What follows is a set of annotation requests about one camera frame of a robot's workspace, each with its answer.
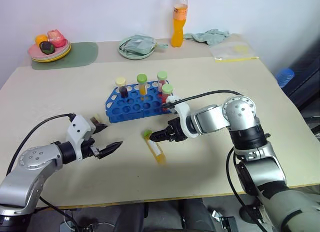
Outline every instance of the blue test tube rack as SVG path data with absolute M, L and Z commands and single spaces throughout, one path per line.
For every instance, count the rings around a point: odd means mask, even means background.
M 147 94 L 141 96 L 139 85 L 127 85 L 128 97 L 121 98 L 116 87 L 105 102 L 105 114 L 110 123 L 139 119 L 148 116 L 157 116 L 170 113 L 163 111 L 161 93 L 158 92 L 158 81 L 147 82 Z

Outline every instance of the beige table surface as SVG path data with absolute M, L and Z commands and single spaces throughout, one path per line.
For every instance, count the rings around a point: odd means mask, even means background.
M 105 101 L 116 77 L 124 76 L 131 84 L 139 73 L 152 81 L 158 71 L 165 70 L 174 93 L 181 98 L 218 89 L 250 97 L 264 131 L 271 133 L 269 140 L 288 185 L 320 183 L 320 143 L 260 60 L 216 63 L 206 45 L 191 41 L 141 61 L 120 57 L 116 48 L 115 42 L 99 43 L 99 56 L 89 66 L 35 71 L 25 61 L 15 70 L 0 90 L 0 181 L 19 143 L 37 123 L 74 112 L 86 117 L 97 113 L 109 124 Z M 196 110 L 221 104 L 229 96 L 206 96 L 189 105 Z M 225 163 L 232 142 L 226 129 L 183 142 L 161 142 L 167 166 L 157 165 L 141 133 L 145 129 L 163 129 L 174 117 L 162 115 L 109 124 L 94 135 L 96 145 L 102 148 L 122 140 L 121 147 L 102 160 L 87 158 L 64 166 L 47 180 L 42 196 L 57 206 L 76 207 L 230 194 Z M 67 119 L 45 124 L 24 149 L 65 141 L 68 125 Z M 231 179 L 241 192 L 236 172 L 230 167 Z

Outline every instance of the green plate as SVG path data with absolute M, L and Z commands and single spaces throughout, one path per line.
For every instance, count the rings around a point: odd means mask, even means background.
M 139 53 L 132 53 L 132 54 L 127 54 L 126 51 L 122 51 L 120 49 L 120 47 L 125 44 L 127 41 L 131 40 L 132 36 L 125 38 L 124 40 L 122 40 L 119 43 L 119 47 L 118 47 L 118 52 L 125 58 L 130 59 L 130 60 L 141 60 L 144 59 L 148 56 L 150 56 L 154 51 L 155 51 L 155 47 L 148 53 L 148 54 L 139 54 Z

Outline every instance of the green cap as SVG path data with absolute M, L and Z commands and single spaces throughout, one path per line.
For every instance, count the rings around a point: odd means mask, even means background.
M 165 84 L 162 86 L 162 93 L 164 94 L 171 94 L 174 90 L 174 87 L 171 84 Z
M 162 80 L 162 81 L 163 81 L 163 80 L 166 80 L 167 77 L 168 77 L 166 71 L 160 71 L 160 72 L 158 72 L 157 76 L 158 76 L 158 80 Z
M 146 83 L 147 82 L 147 75 L 145 74 L 139 74 L 136 77 L 136 80 L 138 81 L 138 83 Z

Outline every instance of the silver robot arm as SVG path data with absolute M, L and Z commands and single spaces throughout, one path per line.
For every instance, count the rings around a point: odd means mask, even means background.
M 177 101 L 177 96 L 171 96 L 166 102 Z M 227 128 L 240 160 L 236 171 L 242 188 L 259 198 L 273 225 L 281 232 L 319 231 L 320 205 L 287 187 L 285 174 L 267 140 L 270 135 L 264 133 L 250 98 L 235 96 L 220 106 L 210 105 L 195 112 L 182 102 L 171 111 L 179 117 L 170 120 L 166 129 L 152 133 L 151 140 L 182 141 Z
M 47 178 L 74 160 L 90 156 L 99 159 L 114 152 L 122 142 L 105 149 L 94 146 L 92 134 L 107 125 L 75 116 L 67 130 L 66 142 L 30 148 L 19 156 L 16 167 L 0 185 L 0 232 L 24 232 L 35 211 Z

